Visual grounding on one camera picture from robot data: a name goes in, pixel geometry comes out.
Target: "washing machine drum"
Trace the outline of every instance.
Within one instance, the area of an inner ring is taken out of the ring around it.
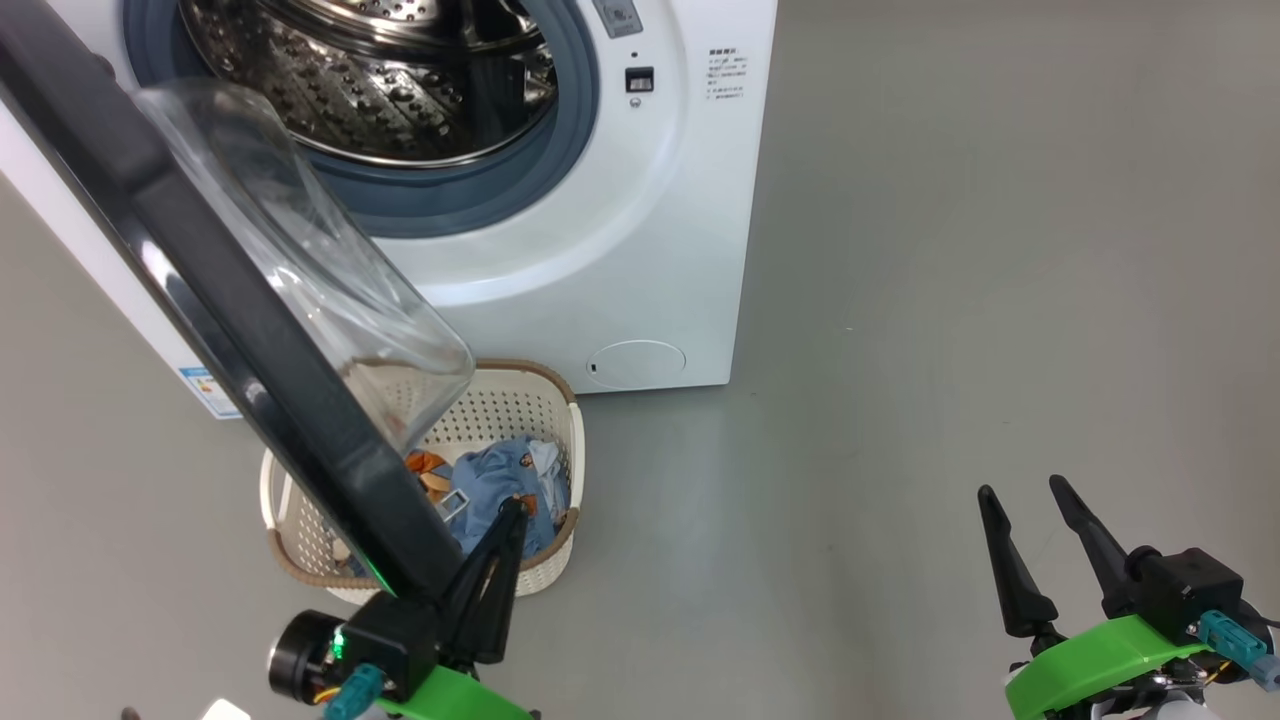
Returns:
[[[125,0],[143,86],[261,92],[362,228],[421,238],[549,192],[595,119],[595,56],[557,0]]]

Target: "laundry basket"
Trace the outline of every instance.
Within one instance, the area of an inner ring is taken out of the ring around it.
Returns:
[[[556,542],[520,566],[517,596],[545,589],[564,571],[582,502],[586,438],[582,414],[568,384],[552,370],[524,361],[484,361],[466,393],[431,427],[421,447],[451,464],[465,452],[520,436],[554,442],[567,462],[570,510]],[[285,573],[364,605],[381,585],[372,578],[342,575],[324,515],[293,482],[271,451],[262,457],[262,520],[271,553]]]

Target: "front-loading washing machine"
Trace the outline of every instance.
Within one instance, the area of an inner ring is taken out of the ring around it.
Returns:
[[[541,363],[579,392],[728,380],[776,0],[31,1],[124,90],[210,76],[261,92],[476,356]],[[0,51],[33,17],[0,28]],[[0,73],[0,170],[234,415],[104,233],[92,183],[50,163],[64,151],[32,104],[74,90]]]

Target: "green bracket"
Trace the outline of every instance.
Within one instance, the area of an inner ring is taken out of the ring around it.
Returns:
[[[1039,720],[1051,710],[1124,684],[1170,660],[1208,650],[1201,643],[1175,646],[1137,615],[1084,632],[1036,656],[1005,687],[1016,720]]]
[[[436,667],[422,687],[398,703],[378,700],[379,707],[408,720],[529,720],[529,711],[462,673]]]

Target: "floor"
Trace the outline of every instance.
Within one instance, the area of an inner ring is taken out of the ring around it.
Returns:
[[[1101,619],[1051,473],[1280,614],[1280,6],[782,5],[733,382],[585,401],[572,562],[486,680],[556,720],[1006,716],[980,484],[1060,629]],[[262,657],[344,606],[268,555],[259,441],[0,218],[10,714],[311,717]]]

